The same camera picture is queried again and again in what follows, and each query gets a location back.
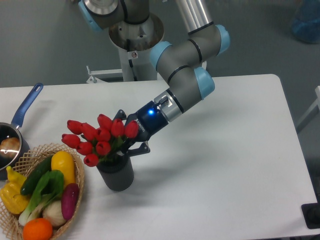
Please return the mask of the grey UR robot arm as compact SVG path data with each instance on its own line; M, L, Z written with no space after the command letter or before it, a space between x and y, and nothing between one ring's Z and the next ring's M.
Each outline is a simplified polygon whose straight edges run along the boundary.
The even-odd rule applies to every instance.
M149 152L148 140L168 123L206 98L215 89L202 63L223 53L230 36L214 24L203 0L178 0L188 39L178 45L163 40L162 21L150 12L147 0L81 0L78 5L87 24L95 31L108 29L117 47L121 69L105 70L125 82L155 80L161 76L168 89L137 112L117 117L136 121L138 135L115 152L135 156Z

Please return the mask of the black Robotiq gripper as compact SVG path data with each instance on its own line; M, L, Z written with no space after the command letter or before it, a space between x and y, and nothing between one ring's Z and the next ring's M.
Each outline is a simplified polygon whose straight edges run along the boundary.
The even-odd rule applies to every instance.
M132 121L136 121L138 124L138 134L133 139L134 141L130 140L125 142L119 150L120 156L127 155L129 157L148 154L150 152L148 140L151 136L168 125L168 121L160 110L157 109L157 106L153 101L148 102L129 116L127 116L124 110L119 109L112 121L114 123L122 122L125 126ZM141 142L140 146L131 149L136 142Z

